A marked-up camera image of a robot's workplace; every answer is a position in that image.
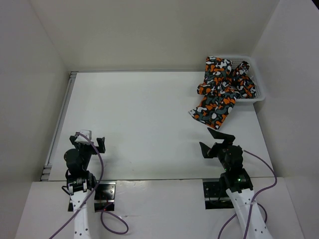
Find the orange camouflage shorts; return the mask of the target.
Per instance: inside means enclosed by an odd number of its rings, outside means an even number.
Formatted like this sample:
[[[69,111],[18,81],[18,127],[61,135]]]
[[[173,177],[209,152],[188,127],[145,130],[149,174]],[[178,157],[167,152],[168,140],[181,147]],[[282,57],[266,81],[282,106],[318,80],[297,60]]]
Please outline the orange camouflage shorts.
[[[247,75],[250,64],[242,61],[232,68],[229,59],[206,57],[203,83],[197,93],[203,95],[200,104],[189,111],[193,119],[219,130],[238,99],[253,99],[256,86]]]

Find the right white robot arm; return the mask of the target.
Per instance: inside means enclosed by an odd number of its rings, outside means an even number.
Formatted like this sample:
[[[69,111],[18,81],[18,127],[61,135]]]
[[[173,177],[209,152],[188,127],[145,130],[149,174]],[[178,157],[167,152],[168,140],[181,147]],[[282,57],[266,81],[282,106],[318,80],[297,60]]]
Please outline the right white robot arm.
[[[235,136],[221,133],[211,128],[208,129],[214,139],[221,139],[222,142],[214,143],[212,147],[200,142],[201,152],[205,159],[217,158],[221,163],[224,173],[219,178],[219,192],[228,196],[239,221],[244,239],[271,239],[273,236],[266,226],[267,214],[262,216],[257,196],[268,189],[276,186],[277,176],[274,176],[274,183],[270,186],[255,192],[250,176],[243,166],[243,153],[248,153],[263,162],[272,173],[275,173],[271,166],[262,158],[243,150],[240,146],[234,145]]]

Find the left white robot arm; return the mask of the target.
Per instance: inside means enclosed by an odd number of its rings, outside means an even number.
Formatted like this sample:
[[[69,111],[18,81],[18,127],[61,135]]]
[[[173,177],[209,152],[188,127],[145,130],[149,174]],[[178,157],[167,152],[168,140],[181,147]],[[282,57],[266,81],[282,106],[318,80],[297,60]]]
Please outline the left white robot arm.
[[[74,147],[65,152],[64,160],[67,166],[66,187],[74,213],[74,238],[99,239],[94,198],[99,195],[100,187],[88,165],[92,155],[105,153],[105,139],[97,138],[98,145],[95,146],[90,130],[81,130],[69,139]]]

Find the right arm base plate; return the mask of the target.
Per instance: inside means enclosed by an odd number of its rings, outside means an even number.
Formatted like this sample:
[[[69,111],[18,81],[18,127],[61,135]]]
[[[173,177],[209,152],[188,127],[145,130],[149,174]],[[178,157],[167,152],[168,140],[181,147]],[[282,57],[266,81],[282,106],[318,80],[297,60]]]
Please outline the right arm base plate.
[[[205,209],[233,209],[233,204],[218,179],[203,180]]]

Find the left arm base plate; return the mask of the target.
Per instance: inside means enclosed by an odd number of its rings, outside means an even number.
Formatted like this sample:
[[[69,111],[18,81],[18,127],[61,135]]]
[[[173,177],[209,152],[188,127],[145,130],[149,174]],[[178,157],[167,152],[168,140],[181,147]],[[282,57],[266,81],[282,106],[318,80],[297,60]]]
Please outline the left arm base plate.
[[[68,195],[69,190],[67,186],[61,186],[61,189]],[[83,191],[83,186],[79,187],[78,192],[84,192],[89,194],[89,191]],[[104,207],[112,203],[112,205],[107,207],[107,211],[114,211],[114,200],[115,200],[115,192],[116,192],[116,182],[112,181],[102,181],[95,192],[92,194],[90,199],[94,198],[94,210],[97,212],[98,210],[103,210]],[[75,203],[72,202],[71,198],[69,199],[68,212],[73,212]]]

